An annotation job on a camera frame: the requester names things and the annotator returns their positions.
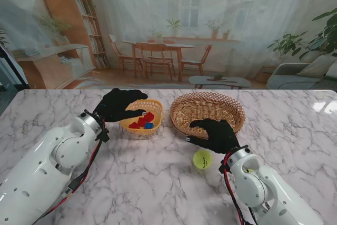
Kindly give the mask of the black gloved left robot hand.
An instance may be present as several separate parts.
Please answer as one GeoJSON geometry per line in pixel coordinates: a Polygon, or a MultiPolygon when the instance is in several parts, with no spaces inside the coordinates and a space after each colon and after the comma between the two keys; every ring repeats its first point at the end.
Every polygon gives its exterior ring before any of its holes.
{"type": "Polygon", "coordinates": [[[140,90],[120,90],[113,88],[109,93],[103,96],[103,99],[94,109],[105,122],[118,122],[125,119],[142,116],[145,110],[127,110],[126,108],[137,100],[146,100],[147,94],[140,90]]]}

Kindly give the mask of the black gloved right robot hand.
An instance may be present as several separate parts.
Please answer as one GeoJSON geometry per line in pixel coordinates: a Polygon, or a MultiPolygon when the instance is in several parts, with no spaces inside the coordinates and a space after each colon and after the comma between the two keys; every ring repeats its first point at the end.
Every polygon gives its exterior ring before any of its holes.
{"type": "Polygon", "coordinates": [[[209,149],[218,154],[227,154],[235,148],[240,148],[237,137],[226,120],[195,120],[190,123],[190,127],[204,129],[207,132],[208,139],[189,135],[185,138],[189,143],[209,149]]]}

